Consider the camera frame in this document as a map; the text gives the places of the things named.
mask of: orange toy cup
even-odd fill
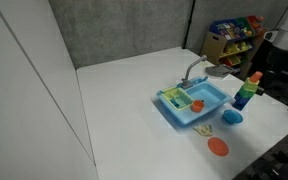
[[[204,101],[203,100],[195,100],[191,106],[192,111],[194,112],[201,112],[204,108]]]

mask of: blue bowl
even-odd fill
[[[243,122],[243,117],[241,114],[234,110],[225,110],[222,118],[228,124],[237,124]]]

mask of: blue toy sink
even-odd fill
[[[190,81],[193,86],[188,89],[182,89],[181,84],[179,84],[157,93],[164,108],[182,127],[193,123],[232,99],[230,95],[208,82],[205,78],[194,78]],[[204,101],[204,108],[199,113],[191,110],[191,104],[194,100]]]

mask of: shelf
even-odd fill
[[[251,50],[251,49],[253,49],[253,48],[250,48],[250,49],[247,49],[247,50],[243,50],[243,51],[238,51],[238,52],[231,53],[231,54],[225,54],[225,55],[220,56],[220,59],[221,59],[221,58],[228,57],[228,56],[236,55],[236,54],[239,54],[239,53],[243,53],[243,52],[249,51],[249,50]]]

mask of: white panel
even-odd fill
[[[96,169],[0,19],[0,180],[97,180]]]
[[[92,157],[76,72],[47,0],[1,0],[0,10]]]

